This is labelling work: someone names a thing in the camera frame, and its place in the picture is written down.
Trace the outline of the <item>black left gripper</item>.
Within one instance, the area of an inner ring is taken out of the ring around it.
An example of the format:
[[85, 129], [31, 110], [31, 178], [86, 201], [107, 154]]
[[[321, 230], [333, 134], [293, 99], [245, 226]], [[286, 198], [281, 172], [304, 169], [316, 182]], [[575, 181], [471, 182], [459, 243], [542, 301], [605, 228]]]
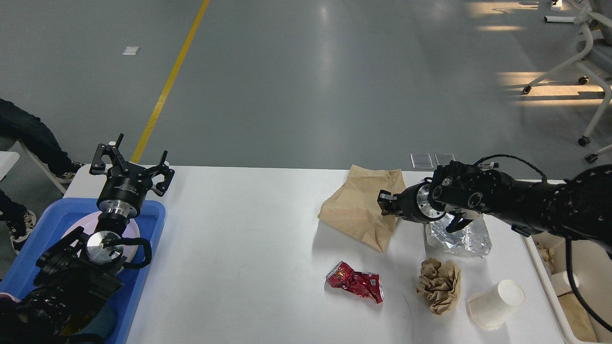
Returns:
[[[120, 153], [120, 144], [124, 134], [120, 133], [115, 141], [98, 145], [90, 164], [91, 175], [105, 175], [106, 182], [98, 198], [98, 209], [103, 213], [113, 213], [125, 218], [136, 218], [140, 215], [148, 191], [164, 196], [170, 188], [175, 171], [167, 163], [167, 150], [164, 150], [160, 162], [142, 172], [134, 174], [133, 164], [124, 159]], [[157, 176], [163, 176], [160, 182], [154, 182]]]

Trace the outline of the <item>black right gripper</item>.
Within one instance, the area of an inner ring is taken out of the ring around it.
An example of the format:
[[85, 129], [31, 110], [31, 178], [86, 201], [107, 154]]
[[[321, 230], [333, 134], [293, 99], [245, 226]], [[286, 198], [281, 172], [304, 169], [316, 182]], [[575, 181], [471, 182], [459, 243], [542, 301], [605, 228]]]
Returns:
[[438, 210], [429, 201], [431, 183], [419, 183], [408, 187], [400, 194], [380, 190], [377, 203], [382, 216], [402, 218], [418, 224], [427, 224], [438, 220]]

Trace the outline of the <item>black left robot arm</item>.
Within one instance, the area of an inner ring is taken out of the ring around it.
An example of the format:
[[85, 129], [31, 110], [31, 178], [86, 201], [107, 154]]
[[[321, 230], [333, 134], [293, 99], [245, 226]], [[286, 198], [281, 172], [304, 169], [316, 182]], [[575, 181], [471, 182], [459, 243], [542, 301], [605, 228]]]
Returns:
[[106, 178], [96, 206], [100, 211], [91, 234], [77, 226], [46, 249], [35, 262], [39, 272], [33, 291], [19, 301], [1, 301], [3, 344], [102, 344], [99, 334], [63, 335], [71, 320], [98, 316], [124, 283], [118, 273], [140, 270], [153, 259], [150, 240], [126, 237], [152, 191], [164, 196], [175, 174], [164, 151], [148, 168], [127, 161], [120, 153], [120, 134], [114, 143], [98, 145], [89, 172]]

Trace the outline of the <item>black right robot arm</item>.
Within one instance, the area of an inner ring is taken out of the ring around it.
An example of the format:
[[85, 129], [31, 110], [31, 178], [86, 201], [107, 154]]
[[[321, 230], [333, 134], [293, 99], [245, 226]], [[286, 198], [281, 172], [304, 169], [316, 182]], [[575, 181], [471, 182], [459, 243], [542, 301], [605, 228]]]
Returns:
[[571, 242], [590, 240], [611, 254], [610, 165], [594, 166], [573, 179], [552, 184], [518, 181], [485, 165], [487, 157], [473, 164], [450, 161], [402, 193], [380, 190], [377, 203], [382, 215], [394, 215], [428, 224], [451, 214], [450, 233], [465, 228], [481, 214], [490, 214], [525, 237], [550, 233], [566, 240], [566, 266], [572, 272]]

